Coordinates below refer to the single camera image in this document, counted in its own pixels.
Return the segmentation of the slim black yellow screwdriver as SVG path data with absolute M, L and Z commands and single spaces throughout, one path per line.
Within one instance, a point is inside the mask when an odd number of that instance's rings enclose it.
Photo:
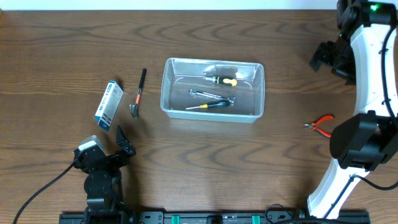
M 220 101 L 209 102 L 199 106 L 188 107 L 186 108 L 186 110 L 228 107 L 230 104 L 231 103 L 228 100 L 220 100 Z

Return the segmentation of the stubby yellow black screwdriver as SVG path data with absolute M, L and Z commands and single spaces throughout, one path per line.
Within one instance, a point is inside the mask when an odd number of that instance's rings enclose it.
M 238 84 L 237 79 L 222 76 L 205 77 L 204 80 L 224 86 L 236 86 Z

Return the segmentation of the silver wrench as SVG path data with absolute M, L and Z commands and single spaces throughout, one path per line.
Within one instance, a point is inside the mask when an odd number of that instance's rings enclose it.
M 230 103 L 235 103 L 236 98 L 234 96 L 229 96 L 229 97 L 224 97 L 216 94 L 212 94 L 209 92 L 201 91 L 201 90 L 194 90 L 194 89 L 189 89 L 189 94 L 193 96 L 201 96 L 205 98 L 210 98 L 214 100 L 226 100 L 229 101 Z

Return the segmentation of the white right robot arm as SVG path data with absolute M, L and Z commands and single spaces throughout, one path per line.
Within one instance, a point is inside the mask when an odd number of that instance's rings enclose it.
M 328 135 L 330 165 L 300 217 L 309 223 L 363 222 L 364 215 L 341 208 L 359 182 L 397 153 L 397 8 L 363 0 L 339 0 L 336 7 L 339 38 L 321 43 L 310 66 L 327 65 L 355 85 L 356 104 L 353 116 Z

